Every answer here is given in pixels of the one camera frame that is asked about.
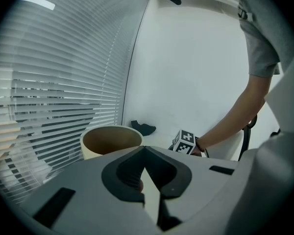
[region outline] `window blind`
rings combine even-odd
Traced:
[[[18,0],[0,26],[0,190],[22,202],[121,124],[148,0]]]

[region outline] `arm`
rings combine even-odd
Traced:
[[[219,143],[244,128],[260,111],[269,91],[271,77],[263,78],[250,75],[243,93],[236,100],[228,114],[209,132],[197,139],[202,149]]]

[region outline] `person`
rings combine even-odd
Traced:
[[[271,78],[285,71],[294,57],[294,34],[271,0],[239,0],[240,26],[246,38],[249,79],[246,88],[226,116],[198,138],[192,155],[239,132],[260,111]]]

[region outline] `gray t-shirt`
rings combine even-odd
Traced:
[[[271,77],[279,74],[277,63],[286,71],[294,57],[294,33],[272,0],[239,0],[247,12],[240,19],[246,37],[249,74]]]

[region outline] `paper cup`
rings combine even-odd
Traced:
[[[114,151],[123,150],[143,143],[137,130],[120,125],[99,126],[81,135],[80,145],[84,159],[91,159]]]

